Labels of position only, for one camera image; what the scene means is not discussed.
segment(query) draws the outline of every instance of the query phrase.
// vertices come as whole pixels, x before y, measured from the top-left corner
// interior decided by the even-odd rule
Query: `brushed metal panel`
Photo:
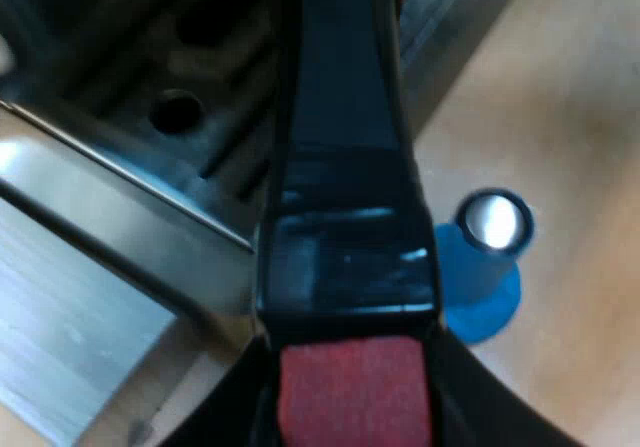
[[[20,145],[0,143],[3,171]],[[57,191],[53,172],[34,174]],[[0,199],[0,402],[54,444],[79,438],[174,320]]]
[[[0,108],[3,189],[160,296],[250,310],[248,248]]]

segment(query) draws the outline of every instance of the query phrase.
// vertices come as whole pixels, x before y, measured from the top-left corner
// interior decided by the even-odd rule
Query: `glossy black plastic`
[[[257,310],[276,341],[423,328],[431,219],[397,78],[394,0],[277,0],[281,78]]]

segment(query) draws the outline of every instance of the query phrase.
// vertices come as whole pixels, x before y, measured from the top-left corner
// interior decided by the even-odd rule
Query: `red fabric pad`
[[[422,345],[409,337],[287,347],[278,423],[287,447],[428,447]]]

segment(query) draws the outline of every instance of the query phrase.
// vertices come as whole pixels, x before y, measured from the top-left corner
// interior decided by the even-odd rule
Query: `stainless steel surface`
[[[3,192],[171,301],[249,311],[247,248],[0,109]]]
[[[212,212],[205,211],[193,199],[172,188],[167,183],[162,182],[158,177],[150,175],[143,169],[140,169],[135,165],[131,165],[122,159],[120,159],[119,163],[112,161],[107,156],[101,154],[95,149],[92,149],[86,143],[72,135],[69,135],[54,123],[40,117],[33,110],[28,110],[20,105],[5,103],[2,101],[0,101],[0,105],[19,114],[30,123],[38,126],[42,130],[45,130],[47,133],[58,138],[92,160],[95,160],[109,170],[112,170],[114,173],[127,179],[141,189],[146,190],[150,194],[172,205],[176,209],[182,211],[185,215],[193,217],[198,222],[201,222],[205,226],[219,232],[221,235],[228,237],[229,240],[236,242],[245,249],[251,249],[251,244],[245,238],[246,236],[239,234],[232,227],[220,222],[216,215],[212,215]]]
[[[28,132],[7,141],[11,118],[0,124],[0,166],[20,170]],[[32,173],[67,190],[53,170]],[[55,445],[79,438],[174,320],[0,198],[0,402]]]
[[[526,228],[520,209],[501,195],[486,195],[473,201],[467,207],[465,222],[476,240],[492,249],[516,246]]]

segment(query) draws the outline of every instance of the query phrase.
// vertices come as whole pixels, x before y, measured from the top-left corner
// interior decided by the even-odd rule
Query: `light wood surface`
[[[640,0],[515,0],[416,155],[436,220],[493,185],[536,216],[520,311],[476,355],[588,445],[640,445]]]
[[[45,447],[49,443],[31,427],[0,404],[0,445],[13,447]]]

